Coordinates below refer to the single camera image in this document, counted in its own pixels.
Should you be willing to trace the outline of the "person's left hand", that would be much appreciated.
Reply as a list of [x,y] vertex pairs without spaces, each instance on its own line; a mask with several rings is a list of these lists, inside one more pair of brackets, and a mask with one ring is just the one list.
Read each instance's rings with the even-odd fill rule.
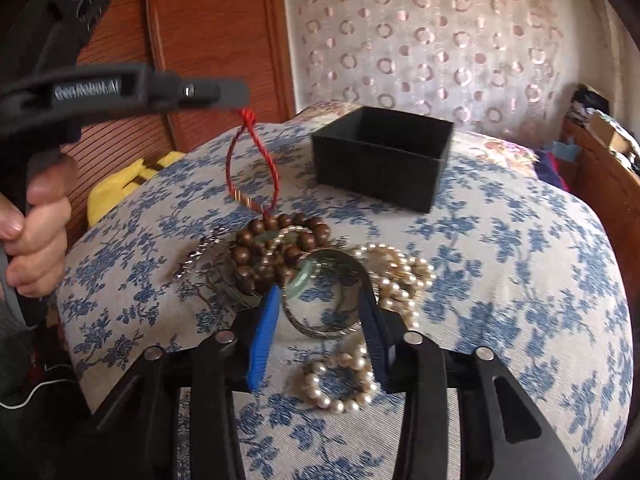
[[26,197],[32,205],[22,214],[9,200],[1,200],[1,241],[12,258],[6,281],[26,298],[42,298],[62,280],[67,249],[66,224],[72,205],[70,191],[77,162],[61,155],[29,183]]

